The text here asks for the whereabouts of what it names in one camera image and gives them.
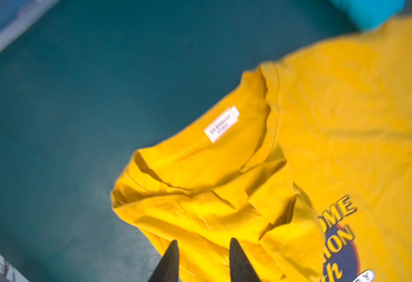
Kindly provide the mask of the left side table rail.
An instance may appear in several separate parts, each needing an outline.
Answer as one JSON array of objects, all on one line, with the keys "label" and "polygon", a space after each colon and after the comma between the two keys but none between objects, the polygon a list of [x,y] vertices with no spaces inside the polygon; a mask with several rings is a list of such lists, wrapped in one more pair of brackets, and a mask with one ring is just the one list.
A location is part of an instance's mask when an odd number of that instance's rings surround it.
[{"label": "left side table rail", "polygon": [[0,1],[0,53],[58,3],[58,1]]}]

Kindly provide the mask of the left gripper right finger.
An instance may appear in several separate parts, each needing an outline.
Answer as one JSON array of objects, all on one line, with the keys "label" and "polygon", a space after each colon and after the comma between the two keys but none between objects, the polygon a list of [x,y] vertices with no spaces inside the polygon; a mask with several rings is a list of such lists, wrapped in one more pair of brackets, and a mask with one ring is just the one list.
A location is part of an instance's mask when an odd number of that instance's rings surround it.
[{"label": "left gripper right finger", "polygon": [[229,245],[229,269],[231,282],[261,282],[236,238]]}]

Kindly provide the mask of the yellow printed t-shirt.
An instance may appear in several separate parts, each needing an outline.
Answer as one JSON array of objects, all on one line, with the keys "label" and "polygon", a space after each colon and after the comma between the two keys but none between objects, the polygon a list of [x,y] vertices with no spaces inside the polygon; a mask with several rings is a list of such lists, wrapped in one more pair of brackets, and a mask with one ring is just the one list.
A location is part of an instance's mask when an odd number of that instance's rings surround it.
[{"label": "yellow printed t-shirt", "polygon": [[412,282],[412,15],[242,75],[180,133],[134,152],[112,209],[184,282]]}]

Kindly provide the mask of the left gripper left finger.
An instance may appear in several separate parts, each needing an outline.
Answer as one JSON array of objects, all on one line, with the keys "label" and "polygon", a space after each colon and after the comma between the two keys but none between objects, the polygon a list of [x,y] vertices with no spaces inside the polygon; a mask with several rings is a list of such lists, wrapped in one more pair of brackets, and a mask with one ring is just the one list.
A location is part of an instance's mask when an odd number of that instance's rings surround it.
[{"label": "left gripper left finger", "polygon": [[179,263],[180,252],[178,242],[173,240],[163,254],[148,282],[178,282],[180,278]]}]

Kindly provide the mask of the folded teal t-shirt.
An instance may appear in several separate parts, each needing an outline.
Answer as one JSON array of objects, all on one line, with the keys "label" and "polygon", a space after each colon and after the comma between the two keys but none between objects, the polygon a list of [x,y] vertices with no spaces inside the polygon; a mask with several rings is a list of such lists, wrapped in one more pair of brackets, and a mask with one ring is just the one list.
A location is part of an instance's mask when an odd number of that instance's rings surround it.
[{"label": "folded teal t-shirt", "polygon": [[330,0],[357,29],[369,31],[400,13],[405,0]]}]

